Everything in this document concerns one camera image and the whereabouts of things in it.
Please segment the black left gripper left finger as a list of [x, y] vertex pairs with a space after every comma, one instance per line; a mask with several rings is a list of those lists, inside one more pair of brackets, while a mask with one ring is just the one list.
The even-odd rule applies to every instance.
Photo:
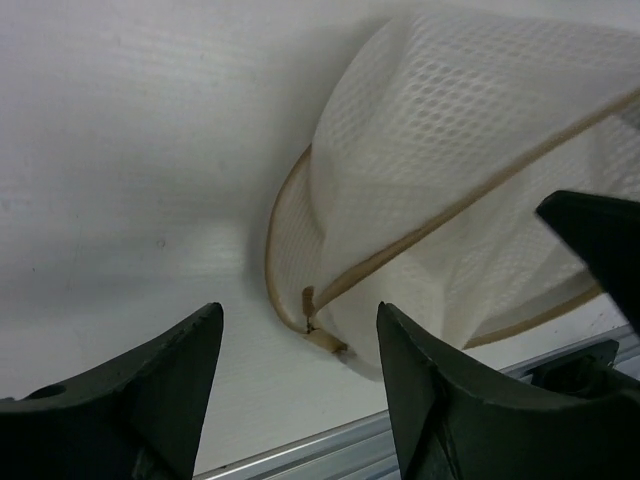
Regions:
[[2, 400], [2, 478], [192, 478], [223, 318], [209, 303], [95, 368]]

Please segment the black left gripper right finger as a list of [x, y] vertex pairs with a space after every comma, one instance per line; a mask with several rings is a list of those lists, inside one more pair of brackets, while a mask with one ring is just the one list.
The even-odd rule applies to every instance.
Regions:
[[381, 304], [377, 331], [404, 479], [635, 479], [639, 390], [582, 399], [500, 373]]

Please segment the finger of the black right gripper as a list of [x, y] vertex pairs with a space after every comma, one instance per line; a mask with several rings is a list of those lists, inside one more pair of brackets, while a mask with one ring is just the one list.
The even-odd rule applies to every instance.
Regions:
[[536, 216], [587, 266], [635, 332], [639, 331], [639, 203], [559, 190]]

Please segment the beige zipper pull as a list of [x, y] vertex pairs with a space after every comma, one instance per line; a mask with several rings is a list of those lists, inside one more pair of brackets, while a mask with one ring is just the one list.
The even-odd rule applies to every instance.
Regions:
[[303, 289], [302, 311], [306, 318], [306, 333], [304, 334], [304, 338], [331, 354], [339, 354], [346, 351], [347, 345], [325, 330], [320, 324], [316, 316], [313, 296], [313, 286], [307, 286]]

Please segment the white mesh laundry bag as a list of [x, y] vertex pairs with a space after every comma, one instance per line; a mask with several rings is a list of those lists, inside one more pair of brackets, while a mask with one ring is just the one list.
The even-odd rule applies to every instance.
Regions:
[[417, 5], [358, 51], [286, 177], [269, 300], [304, 338], [313, 286], [334, 355], [372, 376], [383, 302], [459, 349], [518, 335], [601, 293], [535, 216], [558, 190], [638, 199], [638, 33]]

